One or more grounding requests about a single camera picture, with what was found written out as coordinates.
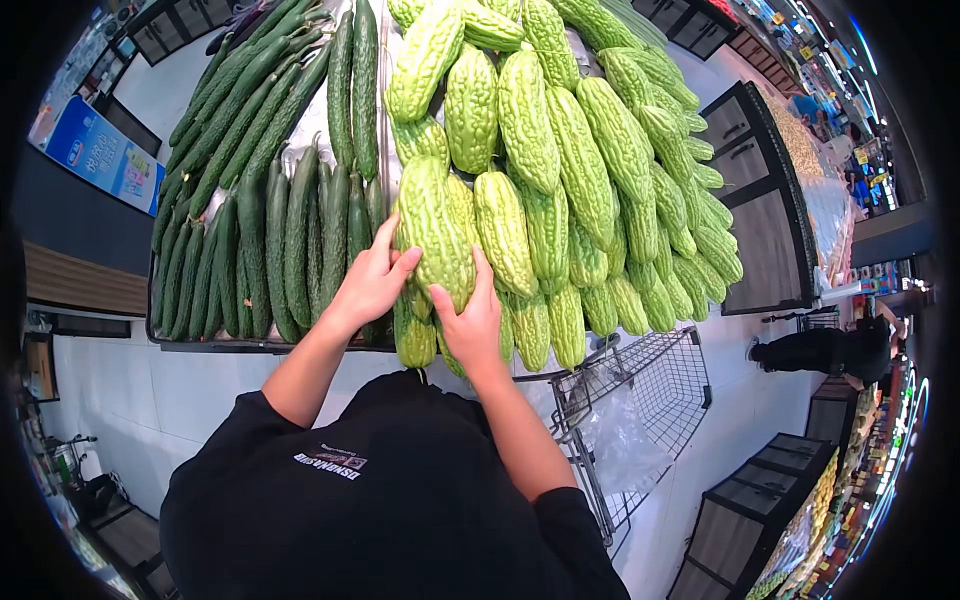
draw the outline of shopping cart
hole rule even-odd
[[[611,548],[613,536],[647,497],[647,493],[613,492],[601,489],[593,459],[592,443],[581,430],[593,408],[626,387],[632,410],[641,420],[651,442],[676,460],[696,432],[712,403],[712,394],[696,327],[667,333],[648,333],[624,348],[613,334],[574,372],[551,372],[517,377],[517,381],[546,380],[553,388],[557,408],[550,430],[563,444],[581,486],[597,517],[604,544]],[[595,376],[601,370],[605,377]],[[670,467],[657,471],[657,483]],[[618,546],[613,550],[615,556]]]
[[[824,306],[805,313],[790,313],[788,315],[764,317],[764,323],[774,321],[784,321],[787,319],[797,320],[797,332],[809,331],[810,329],[824,329],[832,327],[840,328],[840,307],[836,304]]]

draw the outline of black pants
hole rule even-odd
[[[838,377],[843,374],[842,344],[839,329],[810,329],[757,344],[750,357],[767,371],[819,371]]]

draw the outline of person's right hand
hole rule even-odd
[[[453,357],[460,361],[467,375],[503,366],[500,360],[500,300],[493,290],[493,269],[476,244],[473,261],[477,278],[473,296],[457,315],[453,300],[438,283],[430,286],[430,296],[437,317],[444,326],[444,339]]]

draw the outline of black t-shirt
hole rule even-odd
[[[844,339],[843,364],[844,372],[865,386],[879,381],[890,366],[890,322],[884,317],[857,321]]]
[[[479,403],[368,383],[305,430],[260,392],[170,479],[160,542],[193,598],[628,598],[584,494],[529,503]]]

